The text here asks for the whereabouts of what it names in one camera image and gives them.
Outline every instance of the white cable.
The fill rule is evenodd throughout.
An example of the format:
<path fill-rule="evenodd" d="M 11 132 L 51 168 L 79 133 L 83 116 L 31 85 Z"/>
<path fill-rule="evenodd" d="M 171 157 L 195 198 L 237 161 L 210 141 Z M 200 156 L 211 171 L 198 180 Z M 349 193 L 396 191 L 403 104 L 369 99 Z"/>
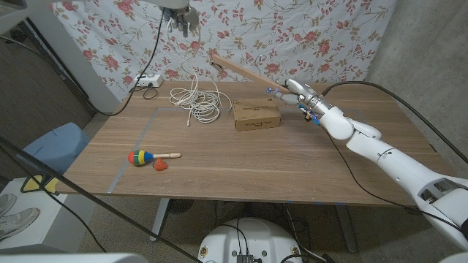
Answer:
<path fill-rule="evenodd" d="M 317 254 L 311 252 L 309 249 L 307 249 L 306 247 L 304 247 L 304 246 L 299 242 L 298 234 L 295 232 L 294 222 L 293 222 L 293 218 L 291 217 L 290 211 L 287 209 L 287 207 L 286 207 L 285 204 L 283 204 L 283 205 L 284 205 L 284 208 L 286 208 L 287 215 L 290 217 L 290 221 L 291 221 L 291 224 L 292 224 L 292 227 L 293 227 L 292 230 L 294 231 L 295 240 L 298 241 L 299 246 L 300 246 L 303 250 L 305 250 L 307 253 L 311 254 L 312 256 L 315 256 L 316 258 L 318 258 L 318 259 L 320 259 L 320 260 L 322 260 L 322 261 L 324 261 L 324 262 L 327 262 L 326 259 L 324 259 L 324 258 L 322 258 L 321 256 L 319 256 L 319 255 L 317 255 Z"/>
<path fill-rule="evenodd" d="M 180 58 L 183 58 L 184 61 L 182 62 L 182 70 L 185 71 L 185 73 L 192 75 L 192 73 L 188 72 L 184 68 L 184 63 L 189 65 L 190 69 L 193 72 L 193 75 L 195 78 L 192 79 L 192 84 L 190 86 L 190 89 L 186 88 L 173 88 L 170 90 L 170 98 L 169 101 L 173 104 L 176 104 L 178 106 L 181 106 L 182 109 L 188 110 L 189 111 L 189 118 L 187 120 L 187 127 L 190 127 L 190 118 L 194 116 L 199 122 L 201 123 L 210 123 L 215 121 L 220 114 L 220 110 L 218 108 L 218 105 L 220 104 L 222 107 L 221 103 L 221 96 L 223 95 L 227 98 L 229 101 L 229 110 L 232 109 L 233 103 L 231 102 L 230 98 L 222 93 L 219 92 L 217 84 L 210 78 L 208 77 L 203 77 L 207 80 L 210 80 L 213 84 L 214 87 L 216 88 L 216 91 L 199 91 L 198 90 L 198 76 L 195 70 L 192 68 L 190 63 L 185 59 L 173 45 L 169 41 L 169 25 L 170 22 L 167 24 L 166 31 L 167 31 L 167 42 L 170 44 L 170 46 L 174 49 L 175 53 L 179 55 Z"/>

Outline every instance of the blue chair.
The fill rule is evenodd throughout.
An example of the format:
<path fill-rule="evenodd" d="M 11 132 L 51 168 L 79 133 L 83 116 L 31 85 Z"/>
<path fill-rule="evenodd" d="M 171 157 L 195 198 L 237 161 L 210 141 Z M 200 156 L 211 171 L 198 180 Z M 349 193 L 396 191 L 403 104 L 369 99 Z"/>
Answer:
<path fill-rule="evenodd" d="M 23 150 L 64 174 L 88 143 L 89 138 L 80 127 L 67 123 L 42 135 Z"/>

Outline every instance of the colorful ball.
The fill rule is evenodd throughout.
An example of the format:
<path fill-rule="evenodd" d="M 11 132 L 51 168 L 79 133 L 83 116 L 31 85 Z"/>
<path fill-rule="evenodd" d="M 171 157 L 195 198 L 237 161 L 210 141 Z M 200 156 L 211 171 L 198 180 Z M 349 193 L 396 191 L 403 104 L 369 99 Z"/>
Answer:
<path fill-rule="evenodd" d="M 128 156 L 129 163 L 134 165 L 141 165 L 152 159 L 153 155 L 144 150 L 134 150 Z"/>

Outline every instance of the robotic arm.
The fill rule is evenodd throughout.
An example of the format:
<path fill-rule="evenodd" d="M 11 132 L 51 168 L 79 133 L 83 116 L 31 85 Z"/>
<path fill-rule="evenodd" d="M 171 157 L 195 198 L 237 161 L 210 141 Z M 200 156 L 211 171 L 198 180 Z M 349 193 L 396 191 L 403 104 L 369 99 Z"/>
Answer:
<path fill-rule="evenodd" d="M 338 140 L 349 140 L 346 146 L 353 152 L 377 164 L 414 200 L 419 209 L 457 228 L 424 214 L 426 219 L 446 238 L 468 251 L 468 180 L 441 175 L 417 162 L 400 150 L 380 140 L 382 134 L 374 127 L 343 116 L 343 112 L 319 96 L 310 86 L 287 80 L 293 94 L 268 90 L 287 104 L 303 102 L 300 108 L 306 118 L 320 119 L 328 133 Z"/>
<path fill-rule="evenodd" d="M 169 32 L 177 28 L 183 32 L 184 37 L 188 37 L 188 30 L 195 31 L 198 27 L 198 12 L 190 7 L 189 0 L 146 0 L 157 5 L 161 10 L 165 9 L 164 20 L 169 23 Z"/>

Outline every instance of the power strip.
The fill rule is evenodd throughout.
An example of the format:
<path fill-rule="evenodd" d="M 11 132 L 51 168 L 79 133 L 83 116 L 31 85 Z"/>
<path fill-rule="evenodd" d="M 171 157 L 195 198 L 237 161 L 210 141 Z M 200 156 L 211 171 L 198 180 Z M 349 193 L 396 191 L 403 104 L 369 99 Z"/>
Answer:
<path fill-rule="evenodd" d="M 135 77 L 133 81 L 137 81 L 139 76 L 140 75 L 137 75 L 137 77 Z M 161 75 L 143 74 L 143 76 L 140 78 L 140 81 L 138 81 L 137 87 L 148 87 L 149 83 L 152 83 L 153 87 L 159 87 L 162 84 Z"/>

